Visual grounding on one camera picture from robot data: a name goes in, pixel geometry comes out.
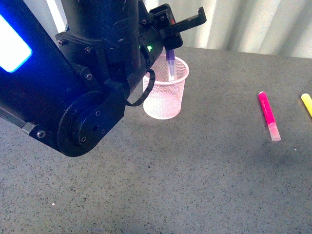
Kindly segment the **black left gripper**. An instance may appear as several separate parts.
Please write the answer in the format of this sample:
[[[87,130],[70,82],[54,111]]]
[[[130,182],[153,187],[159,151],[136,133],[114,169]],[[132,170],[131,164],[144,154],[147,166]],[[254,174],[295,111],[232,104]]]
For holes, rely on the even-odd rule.
[[[174,50],[183,45],[181,32],[204,24],[207,19],[204,7],[198,14],[176,23],[171,7],[160,5],[147,11],[145,4],[138,5],[139,48],[143,54],[147,70],[159,58],[163,50]]]

